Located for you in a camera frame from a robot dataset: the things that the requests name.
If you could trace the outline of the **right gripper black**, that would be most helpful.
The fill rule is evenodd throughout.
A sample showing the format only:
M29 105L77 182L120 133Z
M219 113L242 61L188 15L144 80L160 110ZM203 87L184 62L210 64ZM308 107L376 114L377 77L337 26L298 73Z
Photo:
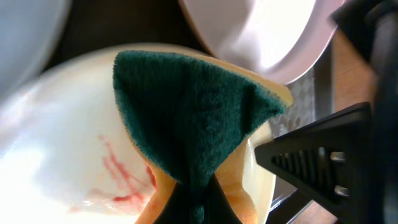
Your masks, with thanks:
M377 77L372 86L369 223L397 223L397 1L350 0L331 18Z

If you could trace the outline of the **pale green plate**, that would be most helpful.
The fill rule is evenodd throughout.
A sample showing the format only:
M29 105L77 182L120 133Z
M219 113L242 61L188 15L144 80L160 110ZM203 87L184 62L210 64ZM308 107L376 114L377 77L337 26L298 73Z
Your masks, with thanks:
M44 69L71 6L71 0L1 0L1 100Z

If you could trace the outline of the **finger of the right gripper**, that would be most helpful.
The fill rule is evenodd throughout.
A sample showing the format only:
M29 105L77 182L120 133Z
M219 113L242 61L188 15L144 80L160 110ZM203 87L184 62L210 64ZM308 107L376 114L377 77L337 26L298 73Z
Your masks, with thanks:
M256 162L338 218L365 218L371 106L357 103L261 144Z

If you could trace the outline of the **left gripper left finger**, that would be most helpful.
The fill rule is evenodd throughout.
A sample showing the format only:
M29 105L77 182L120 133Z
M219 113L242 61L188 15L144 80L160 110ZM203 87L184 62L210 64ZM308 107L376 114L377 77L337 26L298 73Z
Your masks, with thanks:
M154 224L189 224L191 197L186 185L177 183Z

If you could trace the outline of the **green yellow sponge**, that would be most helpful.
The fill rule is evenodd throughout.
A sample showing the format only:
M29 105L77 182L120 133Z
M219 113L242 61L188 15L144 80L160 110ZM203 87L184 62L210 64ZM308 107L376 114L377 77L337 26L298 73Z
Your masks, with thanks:
M129 50L114 60L113 89L157 185L139 223L154 223L177 183L190 191L190 223L203 223L213 175L239 220L258 221L243 188L246 143L292 104L286 87L206 55Z

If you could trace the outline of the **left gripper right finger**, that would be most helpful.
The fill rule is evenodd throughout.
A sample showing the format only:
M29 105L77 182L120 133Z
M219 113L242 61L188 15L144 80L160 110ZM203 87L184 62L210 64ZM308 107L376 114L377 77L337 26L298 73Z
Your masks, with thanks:
M213 175L206 189L204 224L242 224Z

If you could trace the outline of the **white plate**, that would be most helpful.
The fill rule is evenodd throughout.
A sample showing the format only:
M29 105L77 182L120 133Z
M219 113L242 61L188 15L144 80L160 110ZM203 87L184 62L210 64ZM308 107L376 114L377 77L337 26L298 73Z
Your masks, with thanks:
M157 185L115 102L114 60L129 50L205 55L165 44L100 50L49 70L7 100L2 223L139 223ZM265 122L249 137L244 166L251 138L268 135Z

